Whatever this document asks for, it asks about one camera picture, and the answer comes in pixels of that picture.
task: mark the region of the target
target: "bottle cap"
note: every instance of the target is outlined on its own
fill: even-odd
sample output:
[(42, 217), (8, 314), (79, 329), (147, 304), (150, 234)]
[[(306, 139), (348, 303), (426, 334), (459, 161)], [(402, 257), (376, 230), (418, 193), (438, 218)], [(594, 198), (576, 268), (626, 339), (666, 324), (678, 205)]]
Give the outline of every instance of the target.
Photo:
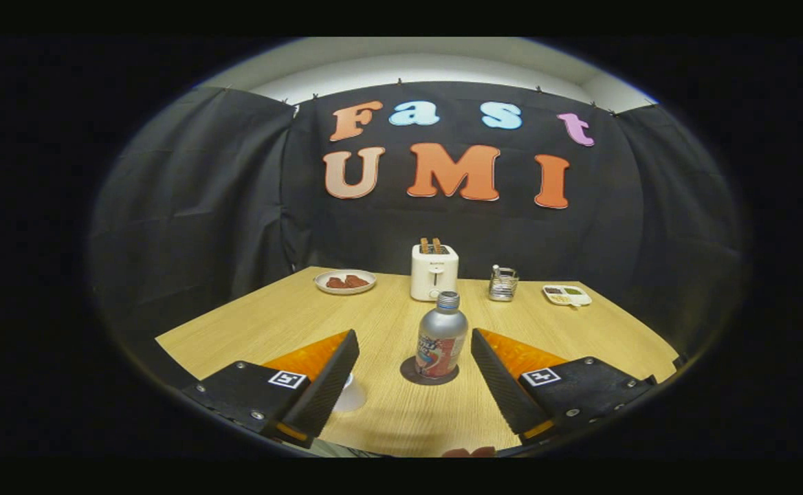
[(456, 309), (459, 307), (459, 294), (454, 291), (443, 291), (437, 299), (437, 306), (441, 309)]

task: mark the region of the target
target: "dark round coaster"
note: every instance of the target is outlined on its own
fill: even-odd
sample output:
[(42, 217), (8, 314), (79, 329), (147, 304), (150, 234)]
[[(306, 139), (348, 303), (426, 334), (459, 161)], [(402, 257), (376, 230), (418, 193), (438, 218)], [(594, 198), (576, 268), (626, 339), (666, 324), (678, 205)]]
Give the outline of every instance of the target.
[(459, 374), (459, 364), (454, 368), (451, 373), (445, 374), (441, 378), (426, 378), (420, 373), (417, 373), (417, 358), (411, 356), (404, 360), (404, 363), (401, 363), (401, 376), (404, 376), (408, 382), (417, 383), (417, 385), (442, 385), (442, 383), (448, 383), (450, 380), (456, 378), (456, 375)]

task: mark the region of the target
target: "bottle label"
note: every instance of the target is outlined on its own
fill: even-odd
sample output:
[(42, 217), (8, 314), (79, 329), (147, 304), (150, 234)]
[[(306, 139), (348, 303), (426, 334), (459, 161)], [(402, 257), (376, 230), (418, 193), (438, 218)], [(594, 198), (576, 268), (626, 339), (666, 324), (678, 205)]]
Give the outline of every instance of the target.
[(439, 378), (456, 367), (465, 335), (457, 338), (429, 338), (420, 335), (417, 342), (417, 372), (428, 378)]

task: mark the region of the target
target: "fast umi sign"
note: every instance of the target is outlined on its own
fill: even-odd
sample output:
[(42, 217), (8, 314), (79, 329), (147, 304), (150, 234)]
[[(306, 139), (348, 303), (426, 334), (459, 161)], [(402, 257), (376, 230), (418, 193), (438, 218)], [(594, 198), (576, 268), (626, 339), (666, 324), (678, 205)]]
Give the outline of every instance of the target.
[[(481, 123), (496, 132), (514, 132), (525, 126), (526, 115), (520, 107), (511, 103), (485, 101), (480, 104)], [(426, 100), (412, 100), (396, 104), (392, 113), (386, 112), (380, 100), (367, 101), (344, 107), (333, 112), (335, 131), (330, 135), (333, 143), (354, 138), (368, 132), (368, 124), (381, 116), (388, 118), (393, 126), (430, 126), (442, 119), (441, 109)], [(559, 113), (556, 125), (566, 129), (569, 139), (584, 147), (594, 145), (593, 138), (588, 137), (588, 123), (575, 113)], [(502, 160), (498, 148), (474, 144), (454, 161), (442, 144), (416, 143), (410, 147), (411, 153), (417, 157), (417, 171), (414, 182), (407, 187), (411, 197), (435, 197), (440, 191), (451, 197), (459, 191), (459, 195), (472, 201), (498, 201), (500, 192), (495, 187), (496, 160)], [(362, 178), (355, 184), (348, 184), (345, 179), (347, 160), (351, 159), (350, 151), (333, 151), (322, 157), (325, 162), (325, 188), (333, 197), (340, 199), (357, 199), (369, 195), (379, 179), (380, 157), (386, 152), (382, 146), (370, 146), (357, 151), (362, 160)], [(538, 178), (540, 192), (533, 201), (543, 208), (564, 209), (569, 202), (564, 196), (564, 175), (569, 168), (569, 161), (563, 157), (550, 154), (536, 154), (533, 159), (540, 166), (542, 174)]]

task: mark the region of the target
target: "orange letter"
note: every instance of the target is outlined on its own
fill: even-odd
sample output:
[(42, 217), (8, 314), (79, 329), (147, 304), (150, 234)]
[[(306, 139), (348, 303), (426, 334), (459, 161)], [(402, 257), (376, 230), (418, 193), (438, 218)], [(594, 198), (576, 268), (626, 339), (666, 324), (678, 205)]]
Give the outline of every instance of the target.
[(348, 109), (337, 110), (333, 115), (338, 117), (338, 129), (331, 135), (330, 139), (332, 141), (340, 141), (341, 139), (352, 138), (354, 135), (362, 134), (362, 130), (355, 123), (361, 122), (362, 125), (367, 125), (371, 121), (371, 110), (380, 110), (382, 107), (383, 104), (379, 101), (369, 101)]
[(417, 154), (417, 178), (408, 188), (409, 195), (433, 197), (439, 192), (432, 185), (432, 176), (435, 175), (446, 197), (454, 195), (462, 179), (468, 177), (459, 195), (479, 201), (499, 199), (499, 193), (493, 188), (493, 163), (499, 156), (498, 149), (476, 144), (465, 150), (458, 163), (454, 163), (441, 144), (414, 144), (410, 150)]
[(362, 179), (354, 186), (348, 185), (344, 178), (346, 160), (352, 156), (352, 153), (335, 151), (335, 153), (326, 154), (322, 158), (325, 161), (325, 190), (329, 191), (333, 197), (341, 199), (355, 199), (367, 195), (377, 185), (377, 157), (384, 151), (386, 149), (380, 147), (364, 148), (358, 151), (358, 156), (362, 157)]
[(551, 155), (536, 155), (536, 161), (542, 165), (542, 190), (536, 197), (536, 204), (545, 208), (566, 208), (569, 201), (564, 197), (564, 170), (569, 168), (569, 162)]

